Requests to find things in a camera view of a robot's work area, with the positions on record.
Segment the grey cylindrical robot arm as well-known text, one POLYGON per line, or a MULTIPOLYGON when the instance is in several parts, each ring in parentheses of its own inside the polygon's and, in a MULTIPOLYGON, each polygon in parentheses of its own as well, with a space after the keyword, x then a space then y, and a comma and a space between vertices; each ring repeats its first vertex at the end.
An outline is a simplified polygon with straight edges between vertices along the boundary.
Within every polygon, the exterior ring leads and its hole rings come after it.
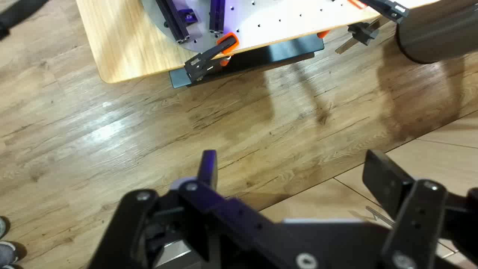
POLYGON ((424 135, 475 101, 475 2, 418 10, 369 48, 324 50, 200 87, 196 120, 218 153, 220 193, 274 219, 372 207, 366 152, 424 135))

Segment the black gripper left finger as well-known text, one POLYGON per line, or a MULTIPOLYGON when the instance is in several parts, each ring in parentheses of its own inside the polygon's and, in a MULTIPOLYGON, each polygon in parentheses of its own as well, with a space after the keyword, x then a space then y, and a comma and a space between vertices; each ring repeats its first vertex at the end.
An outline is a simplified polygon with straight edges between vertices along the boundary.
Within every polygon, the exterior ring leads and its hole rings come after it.
POLYGON ((217 189, 218 162, 215 150, 206 150, 202 155, 197 180, 211 189, 217 189))

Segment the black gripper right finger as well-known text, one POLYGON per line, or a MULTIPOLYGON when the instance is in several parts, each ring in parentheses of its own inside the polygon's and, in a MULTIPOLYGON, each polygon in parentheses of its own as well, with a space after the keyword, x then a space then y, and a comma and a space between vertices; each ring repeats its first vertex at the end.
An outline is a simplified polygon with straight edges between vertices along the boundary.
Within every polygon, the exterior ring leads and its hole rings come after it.
POLYGON ((378 150, 368 150, 362 181, 390 219, 396 219, 415 180, 378 150))

